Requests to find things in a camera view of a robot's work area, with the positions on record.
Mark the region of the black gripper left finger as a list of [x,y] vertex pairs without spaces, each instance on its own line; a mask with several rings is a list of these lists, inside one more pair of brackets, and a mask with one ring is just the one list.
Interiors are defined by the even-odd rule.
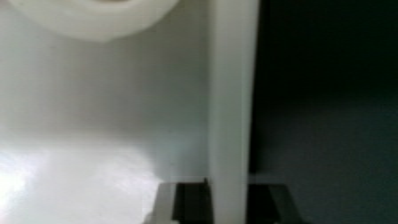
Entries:
[[149,224],[213,224],[211,189],[205,179],[198,182],[159,184]]

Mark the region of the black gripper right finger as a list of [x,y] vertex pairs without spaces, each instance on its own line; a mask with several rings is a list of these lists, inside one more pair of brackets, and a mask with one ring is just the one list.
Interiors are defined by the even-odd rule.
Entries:
[[248,185],[246,224],[307,224],[284,185]]

